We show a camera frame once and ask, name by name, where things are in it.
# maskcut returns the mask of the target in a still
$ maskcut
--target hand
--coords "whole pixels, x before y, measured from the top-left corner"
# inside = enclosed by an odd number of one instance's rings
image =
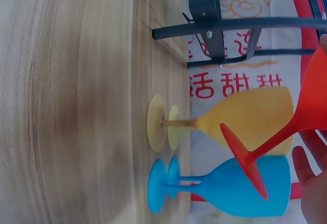
[[[324,34],[319,42],[327,55],[327,35]],[[321,131],[327,140],[327,131]],[[327,223],[327,146],[315,131],[302,131],[300,136],[322,170],[315,176],[304,149],[296,146],[292,151],[295,171],[303,188],[301,200],[302,213],[308,224]]]

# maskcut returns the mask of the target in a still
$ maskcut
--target white backdrop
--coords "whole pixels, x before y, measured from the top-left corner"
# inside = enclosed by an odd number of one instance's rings
[[[223,18],[292,16],[297,17],[293,0],[220,0]],[[227,57],[237,57],[246,52],[248,30],[225,31],[225,53]],[[258,49],[301,48],[300,29],[264,29],[261,33]],[[189,40],[190,61],[209,60],[204,54],[195,36]],[[264,56],[254,57],[247,62],[224,65],[222,68],[190,68],[191,116],[198,117],[226,96],[249,88],[261,86],[287,86],[290,88],[294,106],[300,89],[300,56]],[[201,131],[192,131],[191,173],[199,176],[210,172],[217,165],[233,157],[229,149],[218,144]],[[298,134],[294,137],[294,146],[303,145]],[[291,165],[292,182],[297,182],[293,163]],[[319,168],[311,156],[309,160],[316,173]],[[291,201],[283,217],[260,219],[258,223],[305,223],[301,214],[300,201]],[[194,218],[210,219],[209,223],[253,223],[225,214],[217,215],[217,210],[208,203],[192,203],[189,223]]]

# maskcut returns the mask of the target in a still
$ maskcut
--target black metal frame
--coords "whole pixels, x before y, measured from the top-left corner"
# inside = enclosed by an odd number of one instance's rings
[[[156,40],[192,34],[202,36],[211,60],[188,62],[188,67],[242,62],[253,56],[312,54],[315,51],[314,49],[256,50],[256,44],[262,28],[313,28],[318,29],[317,33],[320,33],[319,35],[327,29],[327,20],[322,18],[259,17],[222,19],[219,0],[189,0],[189,9],[194,23],[190,23],[191,20],[187,19],[189,22],[187,24],[152,30],[152,37]],[[223,31],[237,29],[250,29],[246,54],[236,58],[225,58]]]

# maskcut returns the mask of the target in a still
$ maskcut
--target glass base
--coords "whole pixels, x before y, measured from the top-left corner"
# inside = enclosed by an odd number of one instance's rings
[[[169,164],[168,169],[168,184],[178,186],[180,178],[180,169],[179,169],[179,161],[177,157],[173,157]],[[176,189],[168,189],[168,196],[171,199],[175,199],[177,197],[178,191]]]
[[[148,184],[148,205],[153,213],[159,213],[166,202],[166,181],[168,179],[165,162],[158,159],[152,166]]]

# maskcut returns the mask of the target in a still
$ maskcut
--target wooden table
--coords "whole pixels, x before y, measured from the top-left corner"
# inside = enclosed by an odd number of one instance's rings
[[[0,0],[2,224],[183,223],[189,194],[154,215],[157,158],[146,110],[159,93],[189,117],[187,39],[151,29],[184,23],[184,0]]]

